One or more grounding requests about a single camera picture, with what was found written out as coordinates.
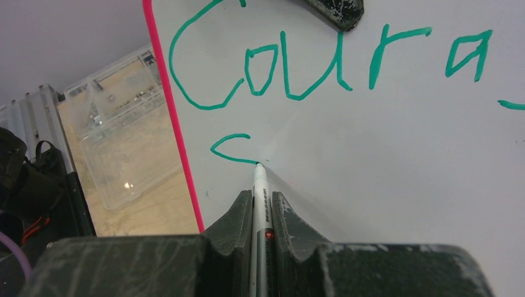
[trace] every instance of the handwritten word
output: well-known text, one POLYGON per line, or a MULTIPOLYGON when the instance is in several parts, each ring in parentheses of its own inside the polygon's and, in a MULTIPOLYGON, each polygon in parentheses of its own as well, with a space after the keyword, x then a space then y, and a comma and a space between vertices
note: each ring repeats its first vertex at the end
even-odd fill
MULTIPOLYGON (((233 86, 232 90, 228 93, 226 98, 221 103, 214 104, 214 105, 202 105, 202 104, 199 104, 197 101, 193 100, 189 96, 187 91, 184 89, 184 87, 182 86, 182 84, 181 84, 181 82, 180 82, 180 80, 179 80, 179 78, 178 78, 178 76, 176 74, 175 67, 173 65, 173 55, 174 55, 174 52, 175 52, 175 46, 176 46, 177 41, 179 40, 180 36, 182 35, 182 33, 191 24, 197 22, 202 16, 204 16, 207 12, 209 12, 212 8, 214 8, 216 5, 218 5, 222 1, 223 0, 213 0, 208 5, 206 5, 204 8, 202 8, 196 15, 194 15, 192 18, 187 20, 179 28, 179 30, 177 30, 177 32, 175 33, 175 36, 173 37, 173 39, 171 41, 171 44, 170 44, 170 50, 169 50, 169 54, 168 54, 168 65, 169 65, 169 68, 170 68, 171 76, 173 77, 173 80, 177 84, 177 87, 181 90, 181 92, 182 92, 183 96, 185 97, 185 99, 191 105, 193 105, 194 107, 196 107, 197 109, 200 109, 200 110, 210 111, 210 110, 216 110, 216 109, 219 109, 219 108, 226 107, 228 105, 228 103, 230 102, 230 100, 235 95, 235 93, 237 92, 237 90, 239 89, 239 87, 245 81, 247 81, 249 90, 250 90, 252 95, 254 95, 254 96, 262 96, 262 95, 264 95, 264 93, 269 88, 270 84, 272 83, 273 76, 274 76, 274 71, 275 71, 276 64, 277 64, 277 58, 278 58, 278 55, 279 55, 279 46, 277 44, 265 45, 265 46, 261 46, 261 47, 256 48, 256 49, 246 49, 245 67, 244 67, 244 72, 245 72, 244 75, 245 75, 246 79, 244 77, 241 77, 240 79, 238 79, 237 83, 235 83, 235 85, 233 86), (266 82, 264 83, 264 85, 262 86, 262 88, 260 90, 256 90, 254 85, 253 85, 253 80, 252 80, 251 75, 250 75, 249 64, 250 64, 251 59, 253 59, 257 54, 263 53, 263 52, 266 52, 266 51, 272 51, 273 52, 273 59, 272 59, 272 62, 271 62, 270 71, 268 73, 268 78, 267 78, 266 82)), ((246 1, 245 0, 239 0, 239 3, 240 3, 241 7, 246 7, 246 1)), ((424 35, 424 36, 428 37, 432 33, 432 28, 431 27, 424 27, 424 28, 418 28, 418 29, 408 30, 408 31, 404 31, 404 32, 399 32, 399 33, 393 34, 393 35, 391 35, 389 37, 388 36, 389 29, 390 29, 390 24, 385 24, 384 27, 383 27, 383 31, 381 32, 380 43, 376 47, 376 49, 374 50, 372 59, 370 61, 370 73, 369 73, 369 78, 368 78, 368 88, 370 90, 373 90, 375 88, 376 83, 377 83, 377 79, 378 79, 378 76, 379 76, 380 70, 381 70, 381 62, 383 60, 384 50, 385 50, 385 47, 387 45, 389 45, 389 44, 391 44, 391 43, 393 43, 395 41, 398 41, 398 40, 401 40, 401 39, 405 39, 405 38, 409 38, 409 37, 417 37, 417 36, 421 36, 421 35, 424 35)), ((449 52, 449 56, 448 56, 448 60, 446 62, 445 76, 446 77, 451 77, 458 70, 463 68, 468 62, 470 62, 472 59, 474 59, 475 57, 478 57, 476 72, 475 72, 475 76, 474 76, 474 82, 478 82, 481 79, 481 76, 483 74, 483 68, 484 68, 484 65, 485 65, 485 60, 487 58, 487 52, 488 52, 488 41, 489 41, 491 36, 492 36, 492 30, 486 30, 486 31, 484 31, 484 32, 482 32, 482 33, 480 33, 478 35, 468 35, 468 36, 463 36, 463 37, 459 37, 459 38, 455 39, 453 41, 453 43, 452 43, 452 46, 451 46, 451 49, 450 49, 450 52, 449 52), (473 52, 468 54, 465 58, 463 58, 459 63, 457 63, 454 66, 454 60, 456 59, 456 53, 458 51, 459 46, 462 43, 471 43, 471 42, 478 42, 478 41, 480 42, 478 47, 476 47, 476 49, 473 52)), ((302 100, 304 100, 306 97, 308 97, 313 91, 315 91, 328 78, 328 76, 330 75, 330 73, 332 73, 334 68, 336 69, 337 83, 346 91, 352 91, 353 90, 352 87, 343 79, 343 75, 342 75, 343 74, 343 67, 342 67, 343 37, 344 37, 344 33, 343 32, 338 32, 337 33, 336 52, 334 53, 334 57, 332 58, 332 61, 328 65, 328 68, 321 75, 321 77, 318 80, 316 80, 310 87, 308 87, 304 92, 298 93, 298 94, 293 94, 290 91, 289 64, 288 64, 289 57, 288 57, 288 49, 287 49, 287 41, 286 41, 286 32, 284 32, 284 31, 280 32, 280 53, 282 55, 284 92, 285 92, 285 95, 286 95, 286 97, 288 99, 295 100, 295 101, 302 101, 302 100)), ((500 100, 499 103, 501 104, 501 106, 504 106, 504 107, 507 107, 507 108, 517 109, 517 110, 525 110, 525 105, 519 105, 519 104, 515 104, 515 103, 510 103, 510 102, 503 101, 503 100, 500 100)), ((237 162, 250 163, 250 164, 257 163, 256 161, 253 161, 253 160, 229 157, 229 156, 226 156, 226 155, 216 151, 216 148, 220 144, 224 143, 227 140, 234 139, 234 138, 250 139, 250 136, 248 134, 231 134, 229 136, 225 136, 224 138, 222 138, 218 142, 216 142, 211 147, 210 150, 212 151, 212 153, 214 153, 214 154, 216 154, 216 155, 218 155, 218 156, 220 156, 222 158, 225 158, 227 160, 230 160, 230 161, 237 161, 237 162)))
POLYGON ((219 141, 217 141, 216 143, 214 143, 212 145, 212 147, 210 148, 210 150, 212 151, 212 153, 216 154, 217 156, 219 157, 222 157, 226 160, 230 160, 230 161, 235 161, 235 162, 241 162, 241 163, 248 163, 248 164, 257 164, 257 161, 254 161, 254 160, 249 160, 249 159, 239 159, 239 158, 233 158, 233 157, 230 157, 230 156, 226 156, 225 154, 223 153, 220 153, 217 151, 217 147, 220 146, 221 144, 223 144, 225 141, 227 140, 230 140, 230 139, 234 139, 234 138, 245 138, 245 139, 250 139, 251 136, 249 136, 248 134, 244 134, 244 133, 237 133, 237 134, 231 134, 231 135, 227 135, 223 138, 221 138, 219 141))

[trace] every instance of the transparent box lid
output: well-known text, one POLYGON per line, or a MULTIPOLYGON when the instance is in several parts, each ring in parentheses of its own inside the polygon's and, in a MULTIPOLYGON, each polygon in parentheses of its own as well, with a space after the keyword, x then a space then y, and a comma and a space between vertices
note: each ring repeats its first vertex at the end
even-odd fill
POLYGON ((181 169, 151 46, 68 87, 64 94, 106 209, 138 198, 181 169))

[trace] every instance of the whiteboard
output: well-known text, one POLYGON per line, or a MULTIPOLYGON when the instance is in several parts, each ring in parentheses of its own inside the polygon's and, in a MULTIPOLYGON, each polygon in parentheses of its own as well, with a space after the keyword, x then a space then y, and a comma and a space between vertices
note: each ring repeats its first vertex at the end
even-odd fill
POLYGON ((330 240, 458 245, 523 295, 525 2, 365 1, 343 35, 299 0, 144 1, 201 229, 260 161, 330 240))

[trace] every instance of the marker body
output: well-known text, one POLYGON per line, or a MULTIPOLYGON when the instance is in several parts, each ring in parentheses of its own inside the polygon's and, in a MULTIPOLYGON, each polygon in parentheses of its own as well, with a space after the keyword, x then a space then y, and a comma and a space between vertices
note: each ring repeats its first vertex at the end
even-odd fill
POLYGON ((260 163, 254 172, 253 205, 249 295, 278 296, 271 192, 260 163))

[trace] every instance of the red border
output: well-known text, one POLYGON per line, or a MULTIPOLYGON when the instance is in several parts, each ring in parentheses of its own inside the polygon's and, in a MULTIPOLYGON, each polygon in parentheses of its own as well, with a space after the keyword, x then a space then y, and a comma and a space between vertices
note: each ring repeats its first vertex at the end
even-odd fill
POLYGON ((182 167, 184 168, 186 183, 188 184, 189 196, 191 198, 191 204, 193 204, 193 212, 195 213, 195 219, 197 220, 199 232, 203 232, 204 222, 202 221, 201 208, 199 206, 199 201, 197 200, 197 192, 195 192, 195 184, 193 183, 191 169, 189 168, 188 154, 186 153, 186 147, 184 146, 184 138, 182 137, 179 118, 177 116, 177 109, 175 108, 175 100, 173 99, 173 94, 170 88, 170 77, 168 76, 164 55, 162 54, 162 47, 160 46, 157 24, 155 23, 155 16, 153 15, 152 1, 153 0, 142 0, 142 8, 144 9, 144 16, 146 17, 151 43, 153 44, 153 51, 157 60, 160 81, 162 82, 162 88, 164 89, 164 96, 166 98, 166 102, 168 103, 171 125, 173 126, 173 132, 175 132, 175 139, 177 140, 177 147, 179 149, 182 167))

